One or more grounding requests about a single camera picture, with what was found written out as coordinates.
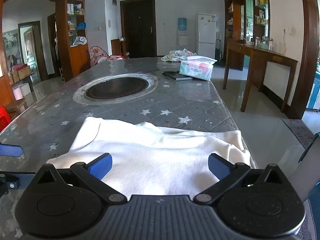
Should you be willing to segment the wooden console table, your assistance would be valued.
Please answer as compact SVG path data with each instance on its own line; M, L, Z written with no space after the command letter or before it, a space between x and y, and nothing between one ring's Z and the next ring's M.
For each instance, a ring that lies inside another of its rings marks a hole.
M251 86L254 83L257 85L258 90L262 91L267 64L276 63L288 67L290 69L289 78L285 90L285 96L282 105L280 106L280 110L283 112L286 108L289 95L291 93L298 61L286 57L284 55L271 52L269 50L257 49L253 46L247 46L239 42L229 42L226 50L226 65L222 86L223 89L226 89L227 87L229 70L233 63L236 62L235 59L237 59L239 55L249 56L247 81L245 85L244 97L242 100L240 111L244 112L246 110L249 94L251 91Z

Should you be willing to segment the small wooden stool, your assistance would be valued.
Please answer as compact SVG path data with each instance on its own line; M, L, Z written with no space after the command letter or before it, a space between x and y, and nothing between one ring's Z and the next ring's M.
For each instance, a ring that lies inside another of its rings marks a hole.
M8 112L10 118L13 120L20 114L22 114L26 109L28 109L25 98L21 98L16 100L5 107Z

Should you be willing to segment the crumpled patterned cloth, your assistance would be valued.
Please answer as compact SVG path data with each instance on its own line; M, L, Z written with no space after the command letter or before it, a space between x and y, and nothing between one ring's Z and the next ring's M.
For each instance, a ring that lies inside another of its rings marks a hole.
M184 48L183 50L171 50L168 55L163 56L161 60L164 62L181 62L191 56L197 56L197 54Z

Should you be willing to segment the wooden shelf cabinet left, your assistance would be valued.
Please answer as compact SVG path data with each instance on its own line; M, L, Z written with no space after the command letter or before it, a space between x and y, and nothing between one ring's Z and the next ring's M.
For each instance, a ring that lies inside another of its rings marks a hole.
M54 0L47 17L49 46L55 73L69 81L90 68L85 0Z

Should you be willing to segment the red plastic stool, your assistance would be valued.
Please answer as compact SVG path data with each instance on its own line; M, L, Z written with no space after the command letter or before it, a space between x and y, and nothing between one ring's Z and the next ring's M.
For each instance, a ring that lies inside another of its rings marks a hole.
M10 115L4 107L0 107L0 132L11 123Z

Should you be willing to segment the white refrigerator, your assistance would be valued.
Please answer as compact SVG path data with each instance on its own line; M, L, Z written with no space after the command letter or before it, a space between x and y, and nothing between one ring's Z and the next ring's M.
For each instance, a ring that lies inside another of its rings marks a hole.
M215 59L216 15L198 14L197 54Z

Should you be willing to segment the polka dot play tent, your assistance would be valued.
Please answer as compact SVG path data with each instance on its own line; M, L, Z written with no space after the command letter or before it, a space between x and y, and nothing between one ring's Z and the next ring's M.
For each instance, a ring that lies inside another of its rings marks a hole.
M108 55L108 53L99 46L92 46L89 50L89 56L91 67L105 61L117 61L124 59L122 56Z

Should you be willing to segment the dark wooden entrance door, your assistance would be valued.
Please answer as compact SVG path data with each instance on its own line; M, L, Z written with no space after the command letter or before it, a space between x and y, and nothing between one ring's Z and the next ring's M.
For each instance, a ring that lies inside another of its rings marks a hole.
M121 1L120 18L129 58L156 57L155 0Z

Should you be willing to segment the water dispenser with blue bottle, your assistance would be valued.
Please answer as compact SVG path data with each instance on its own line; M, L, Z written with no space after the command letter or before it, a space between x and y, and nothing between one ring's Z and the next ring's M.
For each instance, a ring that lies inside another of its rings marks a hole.
M187 19L178 18L177 20L177 45L179 50L188 46Z

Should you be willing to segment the white knit garment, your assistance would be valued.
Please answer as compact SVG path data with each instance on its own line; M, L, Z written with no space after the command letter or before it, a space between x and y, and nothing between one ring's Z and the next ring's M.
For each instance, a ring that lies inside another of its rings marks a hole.
M127 198L134 194L194 197L217 182L208 168L212 153L233 164L251 162L239 130L209 133L89 117L69 151L49 163L69 168L104 153L112 156L112 168L103 182Z

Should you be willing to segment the tissue box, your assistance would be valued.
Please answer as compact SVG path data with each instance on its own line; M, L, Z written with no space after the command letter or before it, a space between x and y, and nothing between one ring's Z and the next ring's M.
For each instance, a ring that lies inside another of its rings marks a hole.
M210 81L212 78L213 66L216 59L205 56L188 56L181 62L180 74Z

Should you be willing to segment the round inset hotpot burner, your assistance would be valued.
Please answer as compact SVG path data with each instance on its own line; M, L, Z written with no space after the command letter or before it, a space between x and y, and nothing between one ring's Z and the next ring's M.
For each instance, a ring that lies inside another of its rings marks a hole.
M73 101L81 105L112 105L134 100L152 93L158 86L154 75L127 73L105 76L80 87Z

